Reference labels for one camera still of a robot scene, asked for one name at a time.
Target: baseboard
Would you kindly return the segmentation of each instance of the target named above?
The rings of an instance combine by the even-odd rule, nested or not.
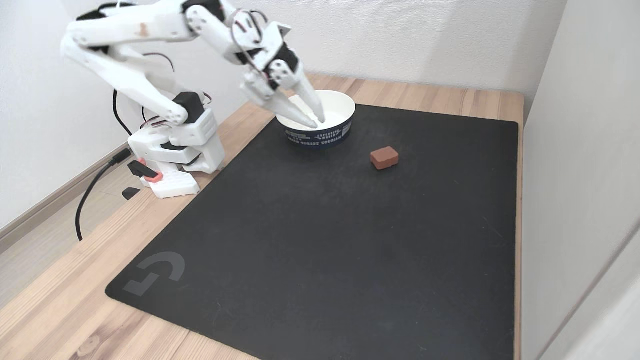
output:
[[[10,222],[7,226],[0,229],[0,254],[9,249],[18,240],[27,235],[30,231],[38,227],[45,220],[65,207],[69,202],[84,193],[98,171],[118,152],[128,147],[123,144],[117,149],[100,159],[88,169],[74,177],[61,188],[57,189],[44,200],[35,204],[31,209],[27,210],[21,216]]]

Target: navy blue bowl label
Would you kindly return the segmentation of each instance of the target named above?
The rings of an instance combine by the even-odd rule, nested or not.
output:
[[[351,129],[351,119],[345,124],[321,131],[297,131],[285,128],[287,138],[305,147],[329,147],[337,145],[346,138]]]

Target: floor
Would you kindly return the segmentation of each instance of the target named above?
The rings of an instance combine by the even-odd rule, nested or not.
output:
[[[126,162],[96,184],[82,211],[83,237],[127,202],[121,193],[128,187],[141,188],[141,184],[131,175]],[[0,254],[0,308],[77,243],[74,219],[81,197]]]

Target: black mouse pad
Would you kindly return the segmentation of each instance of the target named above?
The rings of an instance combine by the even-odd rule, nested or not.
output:
[[[358,105],[325,150],[272,121],[106,293],[261,360],[512,359],[517,149],[506,121]]]

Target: wooden desk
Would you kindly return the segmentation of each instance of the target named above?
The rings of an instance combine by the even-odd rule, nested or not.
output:
[[[358,104],[501,119],[520,125],[516,226],[515,359],[520,359],[520,251],[524,98],[500,91],[311,75],[316,89]],[[220,126],[231,161],[273,118],[246,104]],[[205,186],[215,177],[201,175]],[[253,359],[107,298],[104,288],[193,197],[159,200],[141,191],[89,238],[0,311],[0,359]]]

